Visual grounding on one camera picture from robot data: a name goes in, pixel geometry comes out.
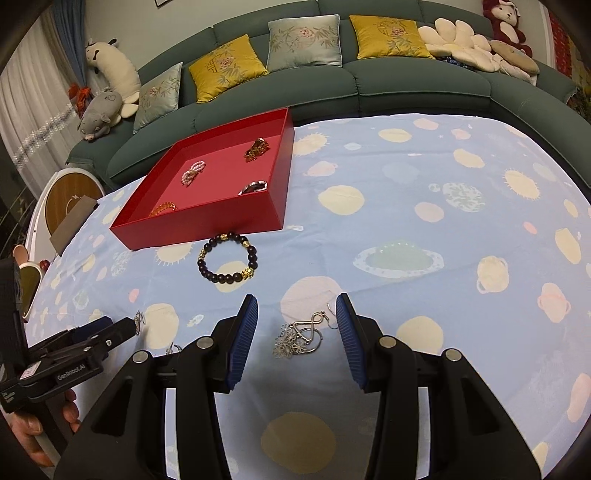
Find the sofa cushion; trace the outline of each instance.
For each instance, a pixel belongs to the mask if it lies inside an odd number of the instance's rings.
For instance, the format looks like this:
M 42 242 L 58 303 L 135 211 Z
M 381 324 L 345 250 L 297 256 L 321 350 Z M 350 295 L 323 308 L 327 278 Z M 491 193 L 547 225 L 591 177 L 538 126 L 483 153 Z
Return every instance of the sofa cushion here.
M 203 104 L 192 103 L 143 127 L 113 156 L 107 175 L 126 185 L 146 175 L 177 141 L 196 133 L 194 121 Z
M 571 172 L 565 162 L 574 168 L 587 186 L 591 186 L 591 129 L 584 118 L 570 108 L 565 108 L 560 100 L 549 93 L 522 80 L 500 73 L 478 74 L 490 83 L 493 104 L 522 120 L 543 142 L 560 153 L 561 159 L 556 158 L 556 155 L 553 157 L 569 175 Z
M 267 25 L 271 20 L 280 18 L 313 17 L 319 15 L 316 0 L 293 2 L 290 4 L 276 5 L 263 8 L 239 17 L 230 18 L 213 26 L 219 44 L 224 44 L 234 38 L 247 34 L 249 37 L 258 37 L 269 33 Z
M 491 86 L 469 70 L 438 60 L 381 57 L 343 66 L 355 77 L 362 113 L 405 108 L 481 111 Z
M 318 6 L 322 15 L 339 14 L 342 19 L 349 15 L 379 15 L 423 20 L 417 0 L 318 0 Z
M 104 181 L 108 182 L 107 167 L 113 155 L 133 136 L 134 118 L 126 118 L 111 128 L 109 135 L 92 142 L 78 142 L 70 151 L 68 163 L 90 165 Z
M 319 65 L 280 70 L 243 83 L 205 105 L 197 131 L 277 108 L 291 107 L 294 122 L 356 116 L 353 76 L 341 67 Z
M 475 33 L 493 38 L 492 24 L 488 18 L 478 15 L 461 8 L 450 7 L 436 2 L 426 2 L 418 0 L 419 7 L 423 14 L 423 21 L 428 24 L 434 24 L 438 18 L 447 18 L 452 22 L 463 20 L 469 24 Z
M 201 30 L 201 32 L 195 33 L 195 35 L 177 43 L 174 47 L 170 47 L 154 60 L 141 67 L 138 70 L 139 79 L 143 85 L 168 70 L 171 66 L 181 61 L 183 65 L 190 64 L 217 47 L 218 44 L 213 29 L 209 27 Z
M 267 58 L 269 57 L 269 34 L 251 37 L 250 41 L 256 56 L 259 57 L 259 60 L 266 68 Z
M 562 103 L 568 102 L 577 90 L 577 86 L 572 79 L 558 70 L 548 67 L 545 63 L 540 61 L 536 61 L 536 63 L 540 68 L 538 82 L 535 84 L 536 87 L 541 88 Z

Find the plush toy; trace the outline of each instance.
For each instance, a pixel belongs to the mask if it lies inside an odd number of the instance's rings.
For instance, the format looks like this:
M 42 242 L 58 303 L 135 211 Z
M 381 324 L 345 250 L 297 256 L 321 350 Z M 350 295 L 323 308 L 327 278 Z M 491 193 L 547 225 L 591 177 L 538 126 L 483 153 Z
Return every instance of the plush toy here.
M 105 76 L 112 90 L 123 99 L 121 117 L 135 115 L 139 106 L 139 89 L 142 86 L 134 64 L 116 47 L 117 39 L 108 43 L 95 42 L 86 47 L 86 61 Z
M 96 140 L 121 122 L 124 107 L 119 92 L 102 92 L 95 96 L 82 117 L 78 130 L 86 141 Z
M 505 0 L 482 0 L 482 9 L 484 16 L 492 23 L 495 40 L 513 45 L 528 57 L 534 56 L 531 48 L 524 45 L 525 35 L 518 28 L 519 10 L 517 10 L 513 2 L 506 2 Z
M 434 57 L 453 57 L 454 60 L 483 72 L 496 72 L 498 63 L 492 60 L 491 46 L 486 37 L 475 35 L 470 25 L 462 20 L 455 25 L 445 18 L 435 20 L 435 29 L 418 29 L 427 50 Z

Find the light blue pillow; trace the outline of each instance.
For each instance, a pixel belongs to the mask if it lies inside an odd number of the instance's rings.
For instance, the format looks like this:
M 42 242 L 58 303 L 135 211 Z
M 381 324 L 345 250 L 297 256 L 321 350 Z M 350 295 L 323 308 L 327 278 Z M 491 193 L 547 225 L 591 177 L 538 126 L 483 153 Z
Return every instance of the light blue pillow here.
M 282 18 L 269 22 L 267 70 L 309 65 L 343 66 L 338 15 Z
M 135 114 L 134 134 L 167 113 L 178 109 L 183 62 L 170 67 L 139 89 L 139 108 Z

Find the label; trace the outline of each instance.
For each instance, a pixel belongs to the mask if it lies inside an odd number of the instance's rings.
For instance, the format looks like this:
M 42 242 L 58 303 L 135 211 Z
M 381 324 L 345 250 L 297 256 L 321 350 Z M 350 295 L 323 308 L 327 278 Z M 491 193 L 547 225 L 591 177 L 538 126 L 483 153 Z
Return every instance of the label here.
M 57 374 L 56 380 L 58 382 L 70 380 L 72 376 L 78 376 L 79 373 L 84 374 L 86 372 L 85 370 L 87 370 L 86 365 L 80 364 L 77 367 L 70 368 L 70 369 L 66 370 L 65 372 L 62 372 L 61 374 Z
M 39 368 L 39 365 L 41 365 L 41 360 L 35 362 L 32 365 L 29 365 L 29 367 L 22 373 L 21 380 L 25 380 L 26 378 L 35 375 L 35 372 L 37 371 L 37 368 Z

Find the bedsheet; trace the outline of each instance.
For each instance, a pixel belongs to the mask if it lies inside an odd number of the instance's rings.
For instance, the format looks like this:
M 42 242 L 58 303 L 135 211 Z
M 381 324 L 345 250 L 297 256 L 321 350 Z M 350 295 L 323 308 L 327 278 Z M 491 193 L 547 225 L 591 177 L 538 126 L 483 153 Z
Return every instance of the bedsheet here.
M 315 353 L 273 354 L 284 322 L 327 303 L 334 311 L 345 291 L 412 348 L 460 349 L 547 473 L 591 411 L 591 207 L 581 192 L 527 136 L 485 118 L 317 122 L 296 129 L 293 154 L 284 229 L 249 235 L 259 268 L 231 286 L 201 277 L 204 242 L 131 252 L 111 234 L 140 180 L 100 201 L 52 263 L 27 326 L 32 344 L 104 314 L 145 316 L 141 335 L 77 388 L 82 415 L 134 351 L 163 355 L 207 335 L 252 293 L 259 322 L 243 379 L 216 395 L 232 478 L 363 478 L 379 398 L 353 382 L 339 332 L 324 324 Z M 207 256 L 224 273 L 245 262 L 235 244 Z M 418 478 L 428 472 L 426 401 L 421 392 Z

